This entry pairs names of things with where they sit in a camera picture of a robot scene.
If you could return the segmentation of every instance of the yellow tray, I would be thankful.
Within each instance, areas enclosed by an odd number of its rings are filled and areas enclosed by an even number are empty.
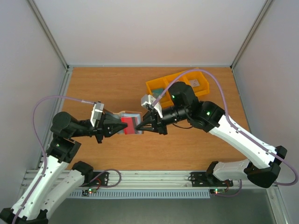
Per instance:
[[[182,74],[184,71],[175,73],[169,76],[156,78],[146,82],[147,94],[153,95],[152,90],[163,88],[165,89],[171,81],[177,76]],[[205,76],[200,71],[192,71],[182,76],[178,81],[184,82],[187,85],[192,86],[194,93],[197,97],[203,96],[210,93],[210,84]],[[165,96],[160,100],[162,108],[172,106],[170,94],[167,91]]]

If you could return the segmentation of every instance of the metal frame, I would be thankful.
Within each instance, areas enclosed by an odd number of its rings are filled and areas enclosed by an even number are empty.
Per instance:
[[[266,16],[269,8],[271,7],[272,3],[274,2],[274,0],[266,0],[266,2],[264,3],[261,11],[259,12],[256,20],[254,21],[252,27],[250,28],[249,33],[247,34],[243,44],[240,47],[240,50],[238,51],[235,59],[233,60],[233,63],[231,65],[231,68],[234,69],[238,63],[238,61],[240,60],[241,56],[243,55],[245,49],[247,48],[248,44],[250,43],[252,37],[254,36],[254,34],[256,33],[257,29],[259,28],[262,20],[264,19],[264,17]]]
[[[37,21],[39,22],[39,24],[41,25],[43,31],[45,32],[48,40],[50,41],[52,47],[54,48],[55,52],[57,53],[62,65],[64,66],[64,68],[67,70],[68,69],[68,64],[63,56],[63,54],[61,53],[54,37],[52,36],[45,20],[43,19],[42,14],[40,13],[36,3],[34,0],[27,0],[27,3],[29,4],[29,7],[31,8],[33,14],[36,16]]]
[[[66,95],[67,88],[71,79],[71,74],[72,74],[72,66],[69,66],[60,51],[55,39],[53,38],[48,26],[46,25],[36,3],[34,0],[27,0],[29,7],[32,9],[34,15],[36,16],[38,22],[40,23],[43,31],[45,32],[48,40],[50,41],[53,49],[57,53],[59,59],[61,60],[61,63],[66,69],[66,73],[64,75],[63,82],[60,86],[59,89],[59,95]],[[238,51],[232,65],[232,72],[234,73],[234,68],[236,67],[238,61],[240,60],[241,56],[243,55],[243,52],[247,48],[248,44],[250,43],[252,37],[254,36],[255,32],[257,31],[259,25],[261,24],[262,20],[264,19],[265,15],[267,14],[269,8],[271,7],[272,3],[274,0],[266,0],[261,11],[259,12],[254,24],[252,25],[248,35],[246,36],[242,46],[240,47],[240,50]],[[219,67],[219,65],[186,65],[186,64],[181,64],[181,65],[144,65],[144,64],[135,64],[135,65],[76,65],[76,67]],[[59,111],[61,111],[62,106],[63,106],[63,99],[57,99],[55,102],[55,106],[53,108],[53,111],[51,113],[51,118]],[[50,129],[51,125],[51,119],[49,119],[49,124],[47,126],[48,130]],[[45,135],[43,139],[43,145],[47,147],[51,141],[51,133],[50,131]],[[39,167],[40,163],[43,161],[43,158],[41,157],[37,168]],[[59,183],[68,173],[69,171],[64,171],[59,179],[57,180],[56,184]],[[163,191],[163,192],[169,192],[172,190],[176,190],[177,193],[185,193],[186,190],[190,192],[191,190],[194,190],[195,188],[192,188],[191,183],[187,180],[188,176],[190,175],[191,171],[121,171],[122,172],[122,182],[115,188],[113,189],[107,189],[108,192],[116,191],[115,195],[118,195],[119,191],[126,191],[126,190],[135,190],[139,192],[146,192],[149,190],[156,189]],[[32,181],[33,177],[36,175],[37,170],[28,170],[24,176],[23,183],[21,185],[21,189],[19,192],[19,195],[21,196],[24,192],[24,190],[27,188],[27,186],[30,184]],[[109,177],[110,184],[116,183],[118,180],[118,175],[117,174],[110,174]],[[232,189],[237,189],[238,188],[238,183],[234,182],[234,186]],[[243,188],[244,189],[257,189],[260,188],[256,185],[253,185],[249,181],[244,181],[243,182]],[[198,188],[195,190],[196,191],[208,191],[209,188]],[[269,197],[269,201],[273,210],[273,214],[275,216],[275,220],[277,223],[282,223],[282,224],[289,224],[290,219],[288,217],[283,199],[280,195],[279,189],[277,185],[273,185],[271,188],[267,189],[267,194]],[[73,195],[74,197],[78,196],[78,193],[74,192]],[[97,198],[102,198],[103,195],[98,195],[94,197],[89,197],[90,199],[97,199]]]
[[[66,72],[63,82],[60,86],[60,95],[66,95],[68,85],[70,83],[71,75],[72,75],[73,67],[70,67],[68,71]],[[55,107],[52,112],[52,116],[54,116],[57,112],[61,111],[63,106],[63,99],[57,99],[55,103]],[[51,141],[51,133],[50,131],[46,135],[44,139],[44,146],[48,146]],[[54,186],[56,186],[60,181],[63,180],[63,178],[66,177],[68,174],[68,170],[65,170],[58,178],[57,182]],[[149,193],[152,190],[157,190],[156,192],[161,193],[161,196],[154,196],[153,198],[163,198],[163,192],[170,192],[170,191],[176,191],[177,194],[183,194],[185,193],[185,197],[179,196],[179,198],[189,198],[190,196],[187,194],[190,191],[194,192],[206,192],[210,188],[194,188],[192,187],[191,182],[188,181],[188,177],[190,176],[190,173],[193,171],[190,170],[180,170],[180,171],[136,171],[136,170],[123,170],[122,173],[122,181],[121,183],[112,189],[106,189],[107,192],[112,192],[111,196],[106,196],[105,199],[121,199],[121,198],[140,198],[140,195],[137,196],[120,196],[121,192],[122,194],[125,193],[126,190],[135,190],[139,193]],[[24,176],[24,180],[21,185],[20,189],[20,196],[23,194],[25,189],[28,187],[28,185],[33,180],[34,176],[36,175],[37,170],[28,170]],[[118,180],[118,175],[110,173],[109,175],[109,184],[114,184]],[[231,187],[231,189],[238,189],[238,181],[234,182],[234,186]],[[243,189],[260,189],[260,187],[252,184],[250,181],[243,181]],[[279,189],[277,185],[271,186],[269,189],[267,189],[269,201],[272,207],[272,211],[274,213],[275,219],[277,223],[282,224],[289,224],[289,218],[287,215],[287,211],[285,208],[285,205],[283,203],[282,197],[280,195]],[[88,199],[100,199],[103,195],[94,195],[93,197],[87,197]],[[70,198],[79,198],[78,191],[74,191]]]

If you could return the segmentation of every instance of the red object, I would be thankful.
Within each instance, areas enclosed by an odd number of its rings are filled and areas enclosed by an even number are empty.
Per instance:
[[[123,131],[125,134],[135,134],[135,126],[137,123],[136,117],[123,117],[121,118],[121,121],[128,124],[128,127],[126,127]]]

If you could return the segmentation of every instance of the cable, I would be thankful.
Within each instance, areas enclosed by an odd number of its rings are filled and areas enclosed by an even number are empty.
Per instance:
[[[82,99],[77,99],[77,98],[73,98],[73,97],[65,97],[65,96],[48,96],[48,97],[44,97],[42,99],[40,99],[34,109],[33,109],[33,113],[32,113],[32,126],[33,126],[33,130],[34,130],[34,134],[36,135],[36,138],[38,140],[38,143],[42,149],[42,154],[43,154],[43,158],[44,158],[44,162],[43,162],[43,170],[42,170],[42,173],[41,175],[38,177],[37,181],[35,182],[35,184],[33,185],[33,187],[31,188],[31,190],[29,191],[29,193],[27,194],[27,196],[25,197],[23,203],[20,205],[21,208],[19,208],[19,210],[16,212],[15,216],[14,216],[14,219],[12,221],[12,224],[15,224],[19,214],[21,213],[21,210],[24,208],[25,204],[27,203],[27,200],[29,199],[29,197],[32,195],[33,191],[36,189],[37,185],[39,184],[39,182],[41,181],[42,177],[44,176],[46,170],[47,170],[47,154],[46,154],[46,151],[43,147],[43,144],[41,142],[41,140],[39,139],[38,137],[38,134],[37,134],[37,131],[36,131],[36,126],[35,126],[35,123],[34,123],[34,116],[35,116],[35,112],[36,112],[36,109],[37,107],[45,100],[47,99],[53,99],[53,98],[62,98],[62,99],[70,99],[70,100],[74,100],[74,101],[78,101],[78,102],[81,102],[81,103],[86,103],[86,104],[94,104],[94,102],[92,101],[86,101],[86,100],[82,100]]]
[[[227,192],[228,190],[229,190],[229,184],[228,184],[228,182],[227,181],[224,181],[225,183],[226,183],[226,189],[225,189],[225,192]]]
[[[211,195],[220,196],[220,197],[234,197],[234,196],[237,196],[241,192],[241,189],[242,189],[242,180],[240,180],[240,187],[239,187],[238,191],[233,195],[225,195],[225,194],[211,194]]]
[[[98,189],[100,188],[102,182],[101,182],[101,180],[98,179],[98,178],[97,178],[96,180],[99,181],[99,184],[98,184],[98,186],[97,186],[97,190],[98,190]]]
[[[193,126],[190,126],[190,127],[181,127],[181,126],[178,126],[176,124],[172,124],[173,126],[175,127],[178,127],[178,128],[183,128],[183,129],[190,129],[190,128],[193,128]]]
[[[226,119],[228,121],[228,123],[236,130],[238,131],[238,128],[232,123],[232,121],[230,120],[229,114],[228,114],[228,106],[224,97],[224,93],[223,90],[220,86],[220,83],[218,82],[218,80],[216,79],[216,77],[214,75],[212,75],[212,73],[204,70],[204,69],[191,69],[191,70],[187,70],[185,72],[183,72],[182,74],[180,74],[178,77],[176,77],[171,83],[169,83],[169,85],[164,89],[164,91],[157,97],[157,99],[153,102],[152,106],[155,106],[160,99],[163,97],[163,95],[168,91],[168,89],[179,79],[181,78],[183,75],[189,73],[189,72],[193,72],[193,71],[201,71],[204,72],[206,74],[208,74],[217,84],[218,89],[220,91],[221,97],[222,97],[222,101],[224,104],[224,110],[225,110],[225,116]],[[298,172],[297,170],[286,160],[284,160],[283,158],[281,158],[280,156],[272,153],[271,151],[269,151],[267,148],[265,148],[262,144],[258,143],[257,141],[255,141],[253,138],[251,138],[250,136],[248,136],[246,133],[242,132],[242,130],[238,131],[239,133],[241,133],[245,138],[249,139],[250,141],[252,141],[254,144],[256,144],[257,146],[259,146],[262,150],[264,150],[265,152],[269,153],[270,155],[274,156],[276,159],[282,161],[285,165],[287,165],[295,174],[295,180],[291,183],[279,183],[279,182],[274,182],[277,185],[283,185],[283,186],[291,186],[294,185],[298,182],[299,177],[298,177]]]
[[[101,188],[113,188],[115,186],[117,186],[120,182],[121,182],[121,173],[120,171],[118,171],[117,169],[105,169],[104,171],[100,172],[98,175],[96,175],[89,183],[93,182],[94,180],[96,180],[99,176],[101,176],[103,173],[105,172],[108,172],[108,171],[115,171],[118,176],[120,177],[118,179],[118,182],[116,184],[113,184],[113,185],[109,185],[109,186],[101,186]],[[84,183],[81,185],[81,187],[85,186],[85,185],[88,185],[89,183]]]

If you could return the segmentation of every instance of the black mounting bracket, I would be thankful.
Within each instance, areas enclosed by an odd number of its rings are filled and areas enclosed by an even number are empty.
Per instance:
[[[93,172],[93,178],[95,178],[100,172]],[[109,173],[105,172],[103,174],[101,174],[97,179],[99,179],[101,181],[101,186],[108,186],[108,182],[109,182]],[[92,182],[90,182],[89,184],[85,185],[84,187],[94,187],[94,186],[98,186],[99,184],[98,180],[94,180]]]
[[[206,172],[191,172],[190,176],[188,178],[189,181],[192,183],[192,187],[233,187],[233,181],[232,180],[226,180],[226,181],[215,181],[213,184],[210,184],[206,180]]]

